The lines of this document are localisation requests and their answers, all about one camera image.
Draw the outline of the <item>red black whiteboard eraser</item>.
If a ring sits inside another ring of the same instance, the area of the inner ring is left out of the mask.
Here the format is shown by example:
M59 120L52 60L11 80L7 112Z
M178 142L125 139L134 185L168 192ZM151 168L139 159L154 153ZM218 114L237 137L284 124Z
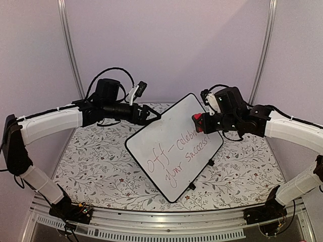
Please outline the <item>red black whiteboard eraser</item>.
M201 113L194 114L192 116L192 120L194 122L196 132L204 133L203 115Z

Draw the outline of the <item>white dry-erase whiteboard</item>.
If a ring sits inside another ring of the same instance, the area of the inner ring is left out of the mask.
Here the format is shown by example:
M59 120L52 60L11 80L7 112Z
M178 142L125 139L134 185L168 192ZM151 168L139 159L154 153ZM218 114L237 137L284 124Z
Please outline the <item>white dry-erase whiteboard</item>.
M222 147L218 132L198 133L192 116L204 113L189 93L125 141L125 147L164 198L176 202Z

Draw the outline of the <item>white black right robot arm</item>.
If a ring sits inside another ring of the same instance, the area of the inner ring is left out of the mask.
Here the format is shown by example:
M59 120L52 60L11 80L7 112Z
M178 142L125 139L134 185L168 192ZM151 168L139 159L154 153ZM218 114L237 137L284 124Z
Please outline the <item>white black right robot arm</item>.
M200 96L209 111L192 117L197 132L235 131L240 141L251 134L287 141L317 153L309 168L273 189L261 209L264 219L273 219L281 207L322 185L321 125L287 115L273 105L250 105L237 87L218 84L202 90Z

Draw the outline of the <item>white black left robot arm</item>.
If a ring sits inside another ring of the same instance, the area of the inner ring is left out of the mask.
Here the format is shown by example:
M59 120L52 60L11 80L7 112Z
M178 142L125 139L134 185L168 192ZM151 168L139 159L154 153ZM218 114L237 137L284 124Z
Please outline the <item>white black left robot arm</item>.
M147 105L140 106L134 102L146 86L141 81L124 98L118 99L119 90L124 89L121 82L104 78L98 80L94 93L88 98L30 116L7 116L1 144L6 171L19 177L24 185L43 196L50 204L54 216L63 219L76 216L89 218L91 206L84 202L74 204L63 188L33 164L26 146L53 134L84 128L106 118L119 122L124 120L139 126L159 120L160 113Z

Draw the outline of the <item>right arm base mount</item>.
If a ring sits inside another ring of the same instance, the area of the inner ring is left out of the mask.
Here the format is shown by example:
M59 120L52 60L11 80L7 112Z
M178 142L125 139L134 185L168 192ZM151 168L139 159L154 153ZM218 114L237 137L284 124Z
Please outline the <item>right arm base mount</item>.
M243 218L248 225L278 219L287 215L285 205L281 205L276 200L279 187L280 185L272 189L264 205L243 210Z

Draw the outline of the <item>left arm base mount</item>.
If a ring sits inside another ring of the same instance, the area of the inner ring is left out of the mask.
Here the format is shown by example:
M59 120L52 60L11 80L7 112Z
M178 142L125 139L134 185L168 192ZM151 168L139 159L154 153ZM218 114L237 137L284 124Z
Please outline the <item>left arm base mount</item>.
M89 224L92 219L93 205L85 202L73 203L69 195L58 185L63 192L63 198L57 203L52 204L49 210L49 215L83 224Z

